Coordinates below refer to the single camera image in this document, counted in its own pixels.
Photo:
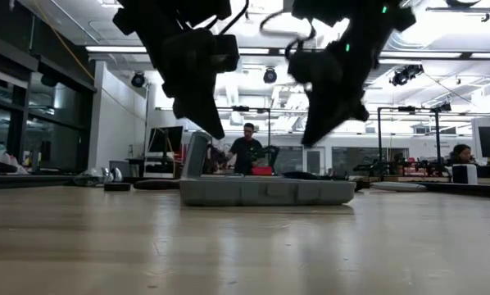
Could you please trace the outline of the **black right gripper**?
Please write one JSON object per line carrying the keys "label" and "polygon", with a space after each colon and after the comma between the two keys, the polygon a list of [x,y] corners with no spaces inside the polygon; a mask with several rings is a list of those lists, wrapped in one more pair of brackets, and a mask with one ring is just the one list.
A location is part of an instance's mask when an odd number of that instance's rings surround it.
{"label": "black right gripper", "polygon": [[301,144],[312,148],[343,121],[366,122],[370,113],[362,102],[363,83],[370,72],[370,55],[353,56],[349,43],[333,41],[326,48],[336,52],[343,67],[343,78],[337,84],[313,85],[306,92],[309,111]]}

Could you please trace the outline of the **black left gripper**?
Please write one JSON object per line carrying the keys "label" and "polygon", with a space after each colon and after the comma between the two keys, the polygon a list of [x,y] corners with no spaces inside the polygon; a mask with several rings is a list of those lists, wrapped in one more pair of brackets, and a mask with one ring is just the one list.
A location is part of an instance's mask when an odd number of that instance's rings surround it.
{"label": "black left gripper", "polygon": [[208,29],[169,35],[154,32],[145,41],[145,47],[161,74],[165,95],[174,99],[175,118],[188,118],[213,138],[222,139],[225,132],[214,100],[215,35]]}

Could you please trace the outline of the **grey plastic tool case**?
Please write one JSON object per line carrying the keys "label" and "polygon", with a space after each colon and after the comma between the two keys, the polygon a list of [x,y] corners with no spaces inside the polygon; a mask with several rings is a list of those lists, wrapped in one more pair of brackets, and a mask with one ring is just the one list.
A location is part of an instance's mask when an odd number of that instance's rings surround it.
{"label": "grey plastic tool case", "polygon": [[337,206],[350,202],[355,188],[345,180],[276,176],[206,175],[179,182],[182,203],[202,207]]}

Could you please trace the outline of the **grey office chair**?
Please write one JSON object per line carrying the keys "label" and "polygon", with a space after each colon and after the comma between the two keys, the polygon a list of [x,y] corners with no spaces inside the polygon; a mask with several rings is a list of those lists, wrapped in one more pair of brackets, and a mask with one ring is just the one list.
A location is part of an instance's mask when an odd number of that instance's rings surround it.
{"label": "grey office chair", "polygon": [[211,136],[205,132],[196,131],[191,134],[182,170],[182,179],[197,178],[202,175],[207,146],[210,141]]}

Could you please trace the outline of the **white door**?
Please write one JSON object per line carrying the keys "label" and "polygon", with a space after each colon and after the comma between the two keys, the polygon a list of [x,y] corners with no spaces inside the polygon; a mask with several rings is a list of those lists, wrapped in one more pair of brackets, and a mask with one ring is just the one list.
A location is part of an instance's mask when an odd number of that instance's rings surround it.
{"label": "white door", "polygon": [[326,171],[325,148],[306,148],[303,153],[304,171],[313,175],[322,175]]}

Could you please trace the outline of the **plain black work glove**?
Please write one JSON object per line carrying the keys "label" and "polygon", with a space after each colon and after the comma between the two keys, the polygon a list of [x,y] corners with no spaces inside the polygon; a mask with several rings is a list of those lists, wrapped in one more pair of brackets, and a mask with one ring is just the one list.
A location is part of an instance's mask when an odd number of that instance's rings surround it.
{"label": "plain black work glove", "polygon": [[290,171],[283,173],[284,178],[288,179],[303,179],[303,180],[336,180],[336,181],[348,181],[349,175],[314,175],[309,172],[303,171]]}

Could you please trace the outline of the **person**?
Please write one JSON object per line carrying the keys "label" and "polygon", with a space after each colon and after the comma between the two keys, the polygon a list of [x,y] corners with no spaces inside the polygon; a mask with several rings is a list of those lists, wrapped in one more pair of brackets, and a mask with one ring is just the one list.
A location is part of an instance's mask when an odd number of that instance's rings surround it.
{"label": "person", "polygon": [[470,146],[466,144],[457,144],[450,153],[450,162],[452,165],[473,164],[477,162],[471,154]]}
{"label": "person", "polygon": [[234,162],[234,173],[250,175],[252,168],[258,166],[258,162],[265,157],[261,143],[253,138],[255,126],[246,123],[243,126],[243,136],[237,138],[226,154],[226,160],[230,161],[236,157]]}

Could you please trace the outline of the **red parts bins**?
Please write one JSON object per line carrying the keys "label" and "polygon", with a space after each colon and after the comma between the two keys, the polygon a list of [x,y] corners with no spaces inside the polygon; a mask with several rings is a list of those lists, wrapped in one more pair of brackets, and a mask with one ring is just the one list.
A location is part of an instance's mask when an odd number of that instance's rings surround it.
{"label": "red parts bins", "polygon": [[409,157],[402,162],[403,176],[427,176],[430,163],[427,160]]}

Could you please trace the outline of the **black tape roll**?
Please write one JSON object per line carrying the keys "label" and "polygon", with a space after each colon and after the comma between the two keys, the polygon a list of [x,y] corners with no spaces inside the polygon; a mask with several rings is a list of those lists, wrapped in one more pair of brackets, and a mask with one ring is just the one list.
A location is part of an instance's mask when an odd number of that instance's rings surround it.
{"label": "black tape roll", "polygon": [[103,185],[106,192],[127,192],[132,188],[132,184],[123,182],[112,182]]}

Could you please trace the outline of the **clear safety glasses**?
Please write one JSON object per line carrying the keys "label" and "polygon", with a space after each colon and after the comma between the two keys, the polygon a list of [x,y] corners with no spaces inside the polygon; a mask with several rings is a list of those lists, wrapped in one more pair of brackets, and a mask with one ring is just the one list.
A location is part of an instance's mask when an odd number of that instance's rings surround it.
{"label": "clear safety glasses", "polygon": [[120,183],[123,175],[118,168],[94,167],[73,178],[73,183],[80,187],[95,187],[103,184]]}

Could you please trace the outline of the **white box device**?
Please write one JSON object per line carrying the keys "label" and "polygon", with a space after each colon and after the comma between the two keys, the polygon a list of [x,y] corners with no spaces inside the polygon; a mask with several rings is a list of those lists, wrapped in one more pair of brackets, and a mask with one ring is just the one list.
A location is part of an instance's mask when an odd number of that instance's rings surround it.
{"label": "white box device", "polygon": [[474,164],[455,164],[451,168],[452,182],[455,184],[478,184],[478,170]]}

